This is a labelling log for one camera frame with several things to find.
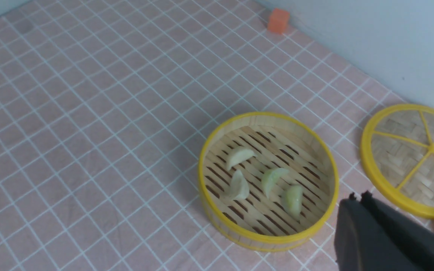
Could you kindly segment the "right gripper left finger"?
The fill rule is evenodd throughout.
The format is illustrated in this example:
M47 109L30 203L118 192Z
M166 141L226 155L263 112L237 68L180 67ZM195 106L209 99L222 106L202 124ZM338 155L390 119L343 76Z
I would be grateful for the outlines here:
M416 271L354 193L339 203L334 239L340 271Z

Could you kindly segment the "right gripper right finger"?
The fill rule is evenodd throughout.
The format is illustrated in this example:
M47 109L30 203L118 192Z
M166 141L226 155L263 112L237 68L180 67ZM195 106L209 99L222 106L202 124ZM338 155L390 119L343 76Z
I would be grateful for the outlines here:
M434 271L434 233L373 198L370 192L362 193L360 204L414 266Z

